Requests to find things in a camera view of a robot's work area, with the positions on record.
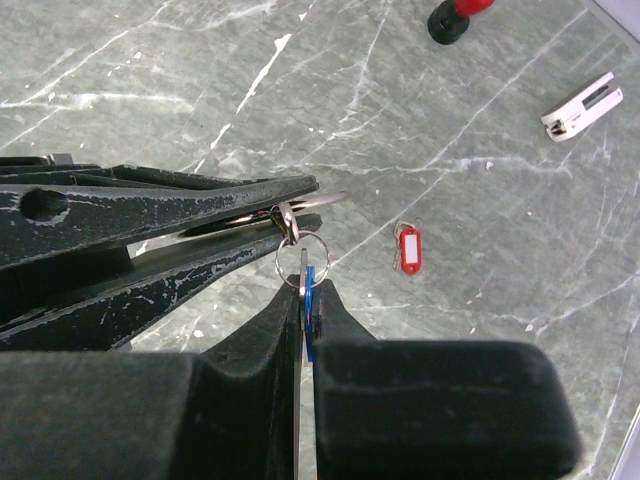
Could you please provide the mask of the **white plastic clip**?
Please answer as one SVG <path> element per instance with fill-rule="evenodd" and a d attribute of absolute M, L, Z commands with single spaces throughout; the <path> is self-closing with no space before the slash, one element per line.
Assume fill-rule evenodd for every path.
<path fill-rule="evenodd" d="M 614 80 L 611 71 L 594 77 L 542 115 L 548 137 L 554 143 L 572 139 L 619 105 L 624 95 Z"/>

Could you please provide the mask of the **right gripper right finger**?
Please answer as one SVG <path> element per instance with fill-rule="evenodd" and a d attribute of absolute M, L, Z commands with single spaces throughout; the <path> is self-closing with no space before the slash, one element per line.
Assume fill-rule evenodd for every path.
<path fill-rule="evenodd" d="M 336 287 L 315 289 L 313 381 L 322 479 L 559 479 L 582 443 L 537 347 L 379 340 Z"/>

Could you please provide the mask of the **blue tagged key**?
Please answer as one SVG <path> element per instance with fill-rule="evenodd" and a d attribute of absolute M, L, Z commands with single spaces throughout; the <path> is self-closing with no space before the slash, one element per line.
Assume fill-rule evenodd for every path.
<path fill-rule="evenodd" d="M 314 295 L 316 288 L 325 280 L 327 277 L 329 270 L 332 266 L 332 255 L 327 243 L 315 232 L 310 230 L 301 230 L 301 237 L 311 236 L 315 238 L 323 247 L 326 256 L 326 264 L 325 267 L 319 272 L 316 272 L 316 268 L 314 265 L 309 263 L 308 253 L 305 249 L 301 250 L 301 260 L 300 260 L 300 279 L 297 284 L 289 281 L 284 274 L 284 270 L 282 268 L 280 262 L 280 253 L 281 251 L 288 246 L 292 246 L 291 240 L 288 237 L 285 237 L 276 249 L 275 255 L 275 271 L 279 275 L 279 277 L 284 281 L 284 283 L 294 290 L 298 291 L 299 302 L 301 304 L 300 307 L 300 321 L 301 330 L 304 334 L 304 345 L 307 356 L 307 361 L 309 363 L 314 362 L 314 326 L 312 320 L 312 310 L 314 304 Z"/>

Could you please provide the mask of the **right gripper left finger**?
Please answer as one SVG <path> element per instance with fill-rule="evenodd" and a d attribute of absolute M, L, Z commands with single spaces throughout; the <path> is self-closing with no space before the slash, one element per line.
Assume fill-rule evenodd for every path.
<path fill-rule="evenodd" d="M 298 295 L 200 353 L 1 357 L 5 479 L 294 479 Z"/>

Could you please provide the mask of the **red tagged key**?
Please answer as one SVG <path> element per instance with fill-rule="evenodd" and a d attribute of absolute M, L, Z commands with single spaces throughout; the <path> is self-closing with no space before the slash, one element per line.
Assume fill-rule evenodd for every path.
<path fill-rule="evenodd" d="M 422 269 L 422 241 L 418 228 L 405 221 L 399 221 L 394 227 L 397 252 L 394 269 L 407 275 L 416 275 Z"/>

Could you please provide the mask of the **red black stamp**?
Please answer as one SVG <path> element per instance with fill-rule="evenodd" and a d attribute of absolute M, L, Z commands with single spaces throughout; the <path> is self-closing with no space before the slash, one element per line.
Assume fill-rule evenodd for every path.
<path fill-rule="evenodd" d="M 445 0 L 429 16 L 428 32 L 437 43 L 451 45 L 468 30 L 472 16 L 494 3 L 494 0 Z"/>

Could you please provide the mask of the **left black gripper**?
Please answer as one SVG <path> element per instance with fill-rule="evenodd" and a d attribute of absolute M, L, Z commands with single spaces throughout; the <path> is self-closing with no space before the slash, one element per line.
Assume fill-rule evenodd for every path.
<path fill-rule="evenodd" d="M 1 267 L 131 243 L 318 190 L 312 175 L 233 180 L 148 167 L 1 157 Z"/>

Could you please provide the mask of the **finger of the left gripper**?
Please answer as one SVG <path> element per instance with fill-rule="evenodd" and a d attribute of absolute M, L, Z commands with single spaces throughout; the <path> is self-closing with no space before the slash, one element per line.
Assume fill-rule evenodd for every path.
<path fill-rule="evenodd" d="M 1 267 L 4 350 L 111 350 L 224 275 L 276 251 L 271 221 Z"/>

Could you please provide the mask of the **large silver keyring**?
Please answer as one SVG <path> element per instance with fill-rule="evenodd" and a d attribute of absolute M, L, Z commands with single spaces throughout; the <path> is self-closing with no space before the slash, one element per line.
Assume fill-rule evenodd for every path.
<path fill-rule="evenodd" d="M 286 238 L 297 243 L 300 239 L 299 227 L 296 223 L 295 214 L 304 210 L 314 209 L 325 205 L 330 205 L 347 199 L 350 194 L 346 191 L 324 194 L 304 199 L 294 199 L 288 202 L 281 202 L 266 209 L 241 214 L 239 216 L 214 221 L 197 227 L 189 228 L 181 232 L 179 238 L 191 238 L 206 234 L 218 233 L 233 228 L 253 225 L 267 220 L 278 226 Z"/>

